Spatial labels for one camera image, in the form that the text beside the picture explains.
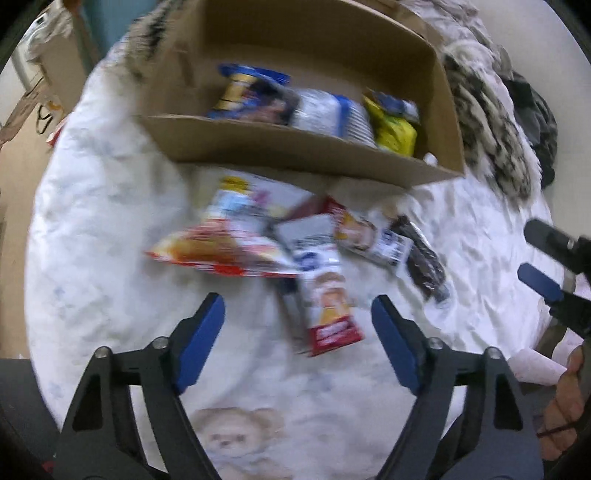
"white blanket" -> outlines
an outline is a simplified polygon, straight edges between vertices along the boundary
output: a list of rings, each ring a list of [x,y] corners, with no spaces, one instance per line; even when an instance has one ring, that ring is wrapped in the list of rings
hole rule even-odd
[[[30,229],[31,357],[58,424],[98,346],[143,348],[217,291],[226,301],[226,322],[201,378],[182,398],[222,478],[363,480],[379,470],[414,401],[371,325],[376,295],[389,295],[427,336],[456,349],[495,345],[510,357],[537,343],[549,318],[539,297],[517,280],[517,268],[529,261],[562,281],[561,268],[522,234],[532,216],[550,221],[547,205],[538,195],[517,211],[469,172],[403,197],[375,182],[265,172],[329,191],[352,209],[397,202],[439,253],[453,284],[447,309],[426,310],[408,278],[394,281],[383,268],[343,254],[366,339],[317,358],[293,354],[265,280],[215,277],[148,258],[143,252],[155,241],[195,219],[199,185],[209,174],[168,161],[137,124],[137,85],[117,54],[93,72],[69,118],[38,188]],[[459,392],[450,420],[461,402]],[[160,465],[138,405],[148,457]]]

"brown cardboard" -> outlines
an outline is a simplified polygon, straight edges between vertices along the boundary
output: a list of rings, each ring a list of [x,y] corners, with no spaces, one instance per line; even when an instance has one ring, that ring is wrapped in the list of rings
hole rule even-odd
[[[437,41],[412,12],[389,6],[389,0],[379,3],[388,15],[405,17],[424,38]],[[172,160],[287,168],[402,187],[463,175],[446,76],[433,46],[418,34],[348,0],[189,4],[157,54],[140,107],[142,123]],[[367,87],[413,100],[421,114],[416,158],[289,127],[207,119],[227,84],[217,72],[223,61],[279,70],[291,75],[292,86],[358,102]],[[419,160],[428,152],[438,167]]]

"beige floor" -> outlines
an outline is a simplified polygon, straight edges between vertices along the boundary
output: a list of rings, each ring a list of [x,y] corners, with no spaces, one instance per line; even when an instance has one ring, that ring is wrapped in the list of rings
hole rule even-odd
[[[35,132],[36,117],[35,110],[0,150],[0,358],[29,356],[23,308],[25,249],[35,190],[51,155],[47,134]]]

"open cardboard box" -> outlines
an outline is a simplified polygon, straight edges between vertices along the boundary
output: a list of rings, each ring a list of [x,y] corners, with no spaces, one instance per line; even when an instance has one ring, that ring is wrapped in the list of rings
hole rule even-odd
[[[172,160],[310,171],[406,188],[463,175],[446,75],[435,49],[418,34],[348,0],[186,4],[157,53],[140,106],[142,123]],[[206,118],[228,84],[217,66],[228,61],[279,70],[291,75],[291,86],[357,102],[367,87],[413,100],[421,114],[416,158],[289,127]],[[437,157],[437,167],[420,160],[426,153]]]

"white wall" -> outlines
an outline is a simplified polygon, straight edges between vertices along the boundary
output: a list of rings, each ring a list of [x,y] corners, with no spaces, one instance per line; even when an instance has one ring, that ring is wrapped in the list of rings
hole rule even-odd
[[[9,60],[0,73],[0,124],[4,125],[25,93],[12,60]]]
[[[558,123],[554,223],[591,236],[591,65],[544,0],[472,0],[492,38],[546,99]]]

